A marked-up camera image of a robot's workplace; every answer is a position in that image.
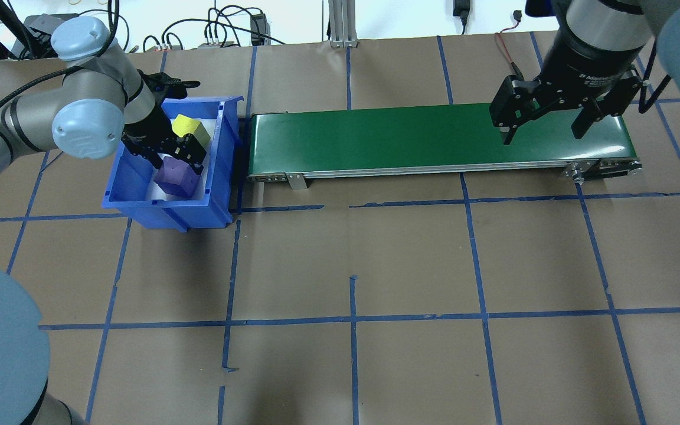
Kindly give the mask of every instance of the table surface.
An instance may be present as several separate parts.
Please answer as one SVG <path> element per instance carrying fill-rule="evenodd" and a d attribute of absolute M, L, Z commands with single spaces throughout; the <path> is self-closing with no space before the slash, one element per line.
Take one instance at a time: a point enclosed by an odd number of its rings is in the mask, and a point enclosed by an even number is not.
<path fill-rule="evenodd" d="M 505 36 L 527 76 L 551 40 Z M 509 72 L 491 35 L 130 58 L 245 96 L 243 126 L 485 103 Z M 0 98 L 60 68 L 2 61 Z M 97 425 L 680 423 L 680 94 L 634 109 L 640 175 L 236 178 L 235 222 L 186 234 L 103 210 L 111 159 L 27 156 L 0 176 L 0 269 L 43 312 L 50 393 Z"/>

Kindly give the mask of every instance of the blue bin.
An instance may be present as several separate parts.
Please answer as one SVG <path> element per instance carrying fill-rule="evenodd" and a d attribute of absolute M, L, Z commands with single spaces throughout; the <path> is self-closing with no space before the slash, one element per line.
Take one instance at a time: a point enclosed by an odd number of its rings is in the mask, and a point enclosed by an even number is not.
<path fill-rule="evenodd" d="M 203 190 L 193 199 L 167 201 L 149 199 L 149 183 L 156 170 L 145 159 L 130 154 L 119 145 L 114 165 L 106 184 L 102 207 L 115 208 L 144 228 L 224 228 L 232 223 L 230 177 L 235 146 L 242 145 L 238 137 L 238 97 L 189 97 L 167 99 L 162 110 L 174 118 L 181 113 L 190 118 L 216 119 L 211 135 L 206 169 L 201 175 Z"/>

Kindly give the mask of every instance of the black cable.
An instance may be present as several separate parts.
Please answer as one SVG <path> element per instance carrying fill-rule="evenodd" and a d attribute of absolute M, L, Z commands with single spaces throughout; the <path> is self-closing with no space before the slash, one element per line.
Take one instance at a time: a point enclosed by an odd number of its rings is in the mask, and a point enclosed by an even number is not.
<path fill-rule="evenodd" d="M 208 11 L 206 12 L 206 17 L 208 18 L 209 21 L 211 21 L 211 11 L 217 12 L 217 17 L 213 20 L 213 22 L 215 22 L 214 36 L 216 38 L 219 38 L 219 34 L 217 32 L 217 25 L 216 25 L 216 22 L 219 22 L 219 16 L 224 17 L 224 19 L 226 19 L 227 23 L 230 24 L 230 25 L 232 25 L 233 22 L 230 21 L 229 16 L 222 14 L 222 11 L 218 8 L 209 8 L 208 9 Z M 211 24 L 207 24 L 206 27 L 208 27 L 208 29 L 210 29 L 210 35 L 211 35 Z M 227 27 L 224 27 L 223 30 L 224 30 L 224 39 L 226 40 L 227 39 Z M 233 35 L 235 35 L 235 44 L 240 45 L 240 37 L 238 37 L 238 33 L 235 32 L 235 30 L 233 30 Z"/>
<path fill-rule="evenodd" d="M 189 17 L 189 18 L 186 18 L 186 19 L 180 19 L 180 21 L 175 21 L 175 22 L 173 22 L 172 24 L 169 24 L 169 25 L 164 29 L 164 31 L 162 32 L 162 37 L 164 37 L 164 35 L 167 35 L 167 32 L 168 32 L 172 27 L 174 27 L 175 25 L 181 24 L 182 22 L 211 22 L 211 21 L 209 21 L 208 19 L 200 19 L 200 18 L 197 18 L 197 17 Z M 230 27 L 230 28 L 232 28 L 232 29 L 234 29 L 234 30 L 241 30 L 241 31 L 245 31 L 245 32 L 250 32 L 251 34 L 261 35 L 261 37 L 268 38 L 268 40 L 275 41 L 276 43 L 280 43 L 281 45 L 284 45 L 284 44 L 285 44 L 285 43 L 283 43 L 283 41 L 277 40 L 275 37 L 272 37 L 272 36 L 269 36 L 269 35 L 266 35 L 266 34 L 261 34 L 260 32 L 255 32 L 255 31 L 251 31 L 251 30 L 246 30 L 245 28 L 235 27 L 235 26 L 233 26 L 233 25 L 222 24 L 222 22 L 219 22 L 219 24 L 220 24 L 220 25 L 223 25 L 223 26 L 225 26 L 225 27 Z"/>
<path fill-rule="evenodd" d="M 143 39 L 143 51 L 146 51 L 146 41 L 149 41 L 149 38 L 153 38 L 154 43 L 156 43 L 159 48 L 162 47 L 162 43 L 159 43 L 159 39 L 154 37 L 153 35 L 146 35 L 146 38 Z"/>
<path fill-rule="evenodd" d="M 89 13 L 89 12 L 106 12 L 106 9 L 89 9 L 86 11 L 81 11 L 78 16 L 81 16 L 83 14 Z M 122 19 L 122 22 L 125 23 L 125 30 L 127 31 L 127 36 L 125 37 L 125 46 L 122 48 L 122 50 L 127 50 L 128 45 L 130 44 L 130 25 L 128 24 L 128 20 L 125 19 L 124 16 L 121 14 L 117 14 L 119 16 L 119 19 Z"/>
<path fill-rule="evenodd" d="M 30 52 L 30 56 L 33 57 L 33 58 L 35 58 L 35 51 L 33 50 L 33 44 L 30 43 L 30 37 L 28 36 L 28 35 L 32 35 L 32 32 L 30 32 L 30 30 L 28 30 L 28 27 L 25 26 L 24 22 L 22 22 L 22 21 L 19 19 L 19 16 L 17 16 L 17 12 L 14 11 L 14 8 L 12 7 L 12 3 L 10 3 L 9 0 L 7 0 L 7 4 L 9 5 L 9 7 L 10 7 L 12 13 L 14 14 L 14 16 L 17 18 L 17 22 L 21 25 L 22 31 L 25 32 L 25 35 L 24 35 L 24 36 L 25 36 L 25 41 L 26 41 L 26 44 L 28 45 L 28 51 Z M 24 59 L 24 58 L 25 58 L 24 52 L 23 52 L 23 51 L 19 52 L 19 59 L 22 60 L 22 59 Z"/>
<path fill-rule="evenodd" d="M 115 0 L 115 6 L 116 6 L 116 13 L 119 15 L 119 0 Z M 99 51 L 95 54 L 95 56 L 102 56 L 106 52 L 106 49 L 110 48 L 112 45 L 112 41 L 114 41 L 114 35 L 117 32 L 117 25 L 119 24 L 119 18 L 115 16 L 114 21 L 112 21 L 112 1 L 108 0 L 106 3 L 106 13 L 107 13 L 107 19 L 112 22 L 113 24 L 110 27 L 110 36 L 106 39 L 105 43 L 103 44 L 102 48 L 99 49 Z M 57 76 L 67 76 L 72 73 L 75 73 L 83 68 L 78 67 L 78 66 L 72 66 L 69 68 L 65 68 L 64 70 L 59 70 L 59 71 L 54 71 L 53 73 L 46 74 L 44 76 L 40 76 L 39 78 L 30 81 L 30 83 L 26 83 L 23 86 L 19 87 L 18 89 L 12 91 L 10 94 L 7 94 L 2 100 L 0 100 L 0 109 L 6 105 L 10 100 L 15 99 L 17 96 L 19 96 L 22 92 L 26 91 L 27 89 L 30 89 L 33 86 L 37 86 L 38 84 L 43 83 L 44 81 L 51 80 Z"/>
<path fill-rule="evenodd" d="M 169 40 L 169 36 L 170 36 L 170 35 L 174 35 L 175 38 L 178 39 L 178 43 L 180 43 L 180 50 L 185 50 L 185 48 L 183 47 L 183 41 L 180 40 L 180 37 L 178 37 L 178 35 L 175 34 L 175 33 L 172 32 L 172 31 L 167 32 L 167 45 L 169 45 L 169 50 L 172 50 L 172 41 Z"/>
<path fill-rule="evenodd" d="M 650 52 L 650 59 L 647 61 L 647 68 L 645 68 L 645 75 L 642 77 L 642 80 L 647 81 L 650 80 L 650 74 L 652 73 L 652 68 L 653 65 L 655 64 L 655 56 L 658 54 L 658 41 L 655 40 L 652 43 L 652 51 Z M 639 89 L 639 113 L 646 113 L 652 105 L 655 104 L 655 100 L 658 99 L 658 97 L 663 94 L 663 90 L 666 89 L 668 86 L 668 83 L 670 83 L 671 76 L 666 75 L 663 78 L 663 81 L 658 84 L 658 88 L 653 91 L 652 95 L 650 96 L 649 100 L 645 100 L 645 97 L 647 97 L 647 87 L 643 84 L 642 88 Z"/>
<path fill-rule="evenodd" d="M 239 11 L 235 12 L 234 14 L 224 15 L 224 11 L 229 9 L 229 8 L 237 8 Z M 253 24 L 256 25 L 256 32 L 261 32 L 261 28 L 259 28 L 259 22 L 256 21 L 256 17 L 253 16 L 253 14 L 249 11 L 249 9 L 252 9 L 252 8 L 243 8 L 243 7 L 240 7 L 238 5 L 227 5 L 227 6 L 225 6 L 224 8 L 221 9 L 221 12 L 222 12 L 223 16 L 225 16 L 225 17 L 235 16 L 236 14 L 238 14 L 240 12 L 246 12 L 248 14 L 248 16 L 251 18 L 251 22 L 253 22 Z"/>
<path fill-rule="evenodd" d="M 222 38 L 222 42 L 219 43 L 219 47 L 224 47 L 224 44 L 227 43 L 227 27 L 225 27 L 221 22 L 215 21 L 215 22 L 209 22 L 206 27 L 204 28 L 204 32 L 208 30 L 208 39 L 211 40 L 211 43 L 214 43 L 215 37 L 218 38 L 219 35 L 212 35 L 211 34 L 211 24 L 214 24 L 214 30 L 215 33 L 217 32 L 217 26 L 220 25 L 222 26 L 222 31 L 224 32 L 224 38 Z M 235 42 L 232 45 L 240 46 L 240 43 Z"/>

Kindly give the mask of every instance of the green conveyor belt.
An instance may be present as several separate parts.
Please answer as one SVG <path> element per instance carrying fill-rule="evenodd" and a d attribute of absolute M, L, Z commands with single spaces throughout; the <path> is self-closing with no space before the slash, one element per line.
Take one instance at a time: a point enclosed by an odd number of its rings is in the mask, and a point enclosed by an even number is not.
<path fill-rule="evenodd" d="M 608 116 L 577 140 L 578 111 L 556 111 L 518 129 L 504 146 L 488 104 L 398 107 L 253 118 L 251 180 L 285 173 L 306 178 L 566 166 L 575 159 L 631 161 L 636 152 L 620 117 Z"/>

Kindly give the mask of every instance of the robotic arm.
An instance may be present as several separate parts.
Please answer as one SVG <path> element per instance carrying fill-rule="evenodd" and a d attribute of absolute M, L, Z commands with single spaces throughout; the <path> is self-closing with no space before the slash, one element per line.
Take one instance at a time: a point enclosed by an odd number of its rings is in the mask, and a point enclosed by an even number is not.
<path fill-rule="evenodd" d="M 549 1 L 560 29 L 539 76 L 507 76 L 489 105 L 505 145 L 518 127 L 553 110 L 582 108 L 571 126 L 576 138 L 621 115 L 646 83 L 632 62 L 653 34 L 680 89 L 680 0 Z"/>
<path fill-rule="evenodd" d="M 157 169 L 159 153 L 187 162 L 200 174 L 206 151 L 192 136 L 179 138 L 160 104 L 183 99 L 197 81 L 136 70 L 99 19 L 78 17 L 54 32 L 52 46 L 68 66 L 62 87 L 14 97 L 0 109 L 0 173 L 18 157 L 60 148 L 78 158 L 102 158 L 122 141 Z"/>

